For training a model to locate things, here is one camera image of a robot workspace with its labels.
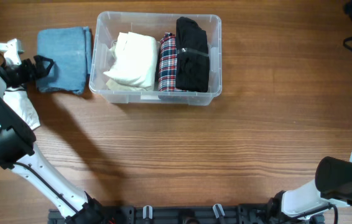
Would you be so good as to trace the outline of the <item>clear plastic storage container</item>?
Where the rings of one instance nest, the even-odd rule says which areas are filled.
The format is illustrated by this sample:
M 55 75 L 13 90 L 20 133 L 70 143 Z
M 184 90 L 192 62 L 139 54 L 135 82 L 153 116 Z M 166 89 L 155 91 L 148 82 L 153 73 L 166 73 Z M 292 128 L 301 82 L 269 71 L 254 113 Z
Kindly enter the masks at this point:
M 114 63 L 110 48 L 120 32 L 135 32 L 160 40 L 166 32 L 175 33 L 176 20 L 183 14 L 104 11 L 96 23 L 89 88 L 106 101 L 115 104 L 170 103 L 207 106 L 222 92 L 222 24 L 214 14 L 186 14 L 206 31 L 210 56 L 210 77 L 206 93 L 158 91 L 114 91 L 106 86 L 104 74 Z

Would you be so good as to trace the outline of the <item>white printed shirt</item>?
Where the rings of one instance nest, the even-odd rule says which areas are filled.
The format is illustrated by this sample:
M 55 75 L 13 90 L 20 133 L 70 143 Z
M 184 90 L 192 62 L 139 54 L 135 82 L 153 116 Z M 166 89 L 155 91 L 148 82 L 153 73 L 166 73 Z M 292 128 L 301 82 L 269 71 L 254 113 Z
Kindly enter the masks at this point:
M 26 90 L 21 87 L 0 89 L 0 124 L 6 128 L 12 125 L 13 120 L 19 128 L 22 126 L 21 120 L 31 130 L 40 126 L 39 116 L 28 99 Z

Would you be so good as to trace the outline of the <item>cream cloth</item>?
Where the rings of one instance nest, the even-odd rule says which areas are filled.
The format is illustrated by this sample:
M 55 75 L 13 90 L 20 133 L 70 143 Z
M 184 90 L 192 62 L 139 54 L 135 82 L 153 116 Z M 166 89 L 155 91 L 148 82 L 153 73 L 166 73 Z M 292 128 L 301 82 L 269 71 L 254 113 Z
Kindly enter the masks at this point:
M 121 32 L 110 48 L 114 63 L 104 74 L 113 91 L 152 91 L 160 44 L 153 37 Z

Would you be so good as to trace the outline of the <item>black garment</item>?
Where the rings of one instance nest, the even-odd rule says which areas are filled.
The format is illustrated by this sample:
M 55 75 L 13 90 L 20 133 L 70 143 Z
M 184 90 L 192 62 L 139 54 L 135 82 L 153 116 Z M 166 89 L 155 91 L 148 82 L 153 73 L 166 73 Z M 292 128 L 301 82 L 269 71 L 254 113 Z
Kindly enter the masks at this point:
M 195 92 L 208 91 L 210 58 L 206 31 L 194 20 L 180 17 L 176 21 L 175 43 L 176 88 Z

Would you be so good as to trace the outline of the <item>plaid flannel shirt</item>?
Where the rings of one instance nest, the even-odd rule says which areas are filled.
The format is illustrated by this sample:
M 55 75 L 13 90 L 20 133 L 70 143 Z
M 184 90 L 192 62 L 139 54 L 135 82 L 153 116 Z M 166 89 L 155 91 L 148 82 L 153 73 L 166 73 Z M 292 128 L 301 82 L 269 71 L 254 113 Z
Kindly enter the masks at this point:
M 160 58 L 158 70 L 159 91 L 181 91 L 176 87 L 177 48 L 176 36 L 166 32 L 160 40 Z

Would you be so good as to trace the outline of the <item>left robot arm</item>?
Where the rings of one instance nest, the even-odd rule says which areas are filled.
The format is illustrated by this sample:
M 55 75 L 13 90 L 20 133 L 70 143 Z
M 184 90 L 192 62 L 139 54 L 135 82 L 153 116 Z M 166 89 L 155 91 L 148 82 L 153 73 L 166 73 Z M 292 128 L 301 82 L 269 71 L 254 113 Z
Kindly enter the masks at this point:
M 32 60 L 0 63 L 0 167 L 9 169 L 30 182 L 58 209 L 64 223 L 114 223 L 107 210 L 86 192 L 69 182 L 44 157 L 36 144 L 36 136 L 3 100 L 9 87 L 46 77 L 54 61 L 36 55 Z

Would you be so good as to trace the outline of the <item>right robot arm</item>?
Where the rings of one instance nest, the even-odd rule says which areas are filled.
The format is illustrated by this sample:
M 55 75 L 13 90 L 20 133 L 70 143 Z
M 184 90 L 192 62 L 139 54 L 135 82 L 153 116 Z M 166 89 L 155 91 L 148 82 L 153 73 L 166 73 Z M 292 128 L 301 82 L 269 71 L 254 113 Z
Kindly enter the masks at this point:
M 352 21 L 352 0 L 343 8 Z M 352 52 L 352 36 L 343 41 Z M 279 192 L 267 206 L 267 223 L 310 222 L 325 210 L 352 207 L 352 152 L 348 161 L 324 157 L 315 178 L 305 185 Z

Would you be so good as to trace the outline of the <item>blue denim cloth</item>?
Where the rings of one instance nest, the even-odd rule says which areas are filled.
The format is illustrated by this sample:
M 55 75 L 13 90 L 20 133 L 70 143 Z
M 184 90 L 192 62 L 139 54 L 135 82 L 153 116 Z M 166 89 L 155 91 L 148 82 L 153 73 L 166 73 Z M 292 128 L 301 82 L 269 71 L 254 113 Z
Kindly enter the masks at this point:
M 54 61 L 49 74 L 36 81 L 41 93 L 81 95 L 91 70 L 91 31 L 86 27 L 45 29 L 37 35 L 37 54 Z

